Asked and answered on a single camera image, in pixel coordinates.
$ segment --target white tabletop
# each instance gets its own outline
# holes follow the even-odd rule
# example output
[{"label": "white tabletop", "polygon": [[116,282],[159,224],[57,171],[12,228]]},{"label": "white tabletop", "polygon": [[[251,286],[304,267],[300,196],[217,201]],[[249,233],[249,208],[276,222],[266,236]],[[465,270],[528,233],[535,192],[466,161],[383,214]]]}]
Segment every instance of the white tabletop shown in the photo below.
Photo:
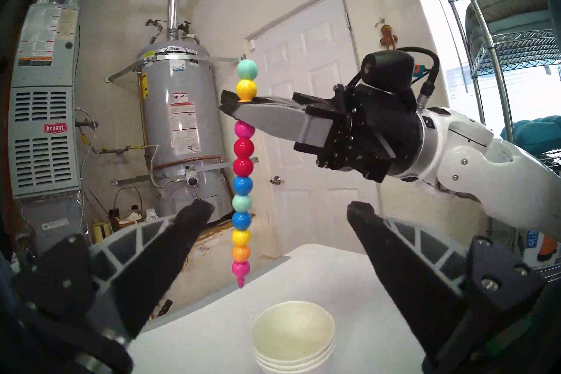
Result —
[{"label": "white tabletop", "polygon": [[242,289],[141,333],[128,349],[133,374],[262,373],[251,324],[263,310],[290,300],[317,303],[333,316],[335,372],[422,372],[423,349],[368,256],[320,245],[300,246],[287,256]]}]

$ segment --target water heater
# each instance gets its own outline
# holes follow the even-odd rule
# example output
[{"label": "water heater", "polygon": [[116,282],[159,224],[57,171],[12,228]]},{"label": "water heater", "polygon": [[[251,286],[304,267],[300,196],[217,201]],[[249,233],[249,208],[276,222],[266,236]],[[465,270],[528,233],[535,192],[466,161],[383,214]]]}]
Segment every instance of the water heater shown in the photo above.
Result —
[{"label": "water heater", "polygon": [[[232,204],[221,170],[202,170],[221,163],[224,155],[209,53],[196,43],[171,40],[144,47],[138,59],[154,56],[158,61],[139,72],[146,144],[158,145],[153,175],[159,185],[170,179],[190,180],[161,188],[156,211],[173,215],[203,199],[214,205],[209,221],[216,221],[232,211]],[[146,149],[149,164],[154,152],[154,147]]]}]

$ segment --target stacking bead toy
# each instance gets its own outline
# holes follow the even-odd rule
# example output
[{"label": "stacking bead toy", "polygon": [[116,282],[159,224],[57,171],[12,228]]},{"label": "stacking bead toy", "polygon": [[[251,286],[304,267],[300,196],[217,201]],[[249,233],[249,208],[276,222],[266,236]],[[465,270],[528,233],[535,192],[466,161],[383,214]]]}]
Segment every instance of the stacking bead toy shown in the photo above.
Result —
[{"label": "stacking bead toy", "polygon": [[[238,76],[240,82],[236,86],[236,93],[241,103],[251,101],[257,95],[257,87],[253,80],[257,77],[257,65],[252,60],[243,60],[238,65]],[[234,241],[234,249],[232,250],[232,273],[238,280],[238,286],[241,288],[245,283],[245,277],[249,274],[250,265],[248,259],[251,255],[251,249],[247,246],[251,239],[251,233],[248,231],[251,225],[251,198],[249,193],[253,188],[253,181],[249,177],[253,172],[253,162],[250,160],[255,147],[250,140],[255,134],[255,128],[245,122],[237,121],[234,127],[238,140],[234,144],[234,153],[238,157],[234,161],[234,192],[236,195],[232,199],[232,207],[236,211],[232,216],[232,224],[234,232],[232,233],[232,241]]]}]

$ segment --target teal fabric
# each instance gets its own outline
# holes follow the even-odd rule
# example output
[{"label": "teal fabric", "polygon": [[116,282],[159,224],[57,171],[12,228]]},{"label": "teal fabric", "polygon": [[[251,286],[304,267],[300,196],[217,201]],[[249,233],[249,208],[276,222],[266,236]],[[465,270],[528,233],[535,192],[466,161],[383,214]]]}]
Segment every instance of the teal fabric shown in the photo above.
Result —
[{"label": "teal fabric", "polygon": [[[513,129],[516,146],[532,155],[540,155],[552,149],[561,149],[561,116],[515,122]],[[506,139],[504,128],[501,137]]]}]

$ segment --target pink bead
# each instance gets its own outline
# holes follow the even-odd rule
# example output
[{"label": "pink bead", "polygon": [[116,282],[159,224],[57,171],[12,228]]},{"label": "pink bead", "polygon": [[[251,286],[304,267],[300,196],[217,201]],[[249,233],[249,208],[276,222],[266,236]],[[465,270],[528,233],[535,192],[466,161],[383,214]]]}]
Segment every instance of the pink bead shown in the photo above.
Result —
[{"label": "pink bead", "polygon": [[234,132],[239,138],[252,138],[255,134],[255,128],[245,122],[237,121]]},{"label": "pink bead", "polygon": [[234,261],[232,263],[232,273],[234,273],[234,276],[237,278],[238,286],[240,288],[243,287],[243,284],[245,283],[245,276],[249,274],[249,270],[250,270],[250,265],[249,262],[247,261],[243,261],[243,262]]}]

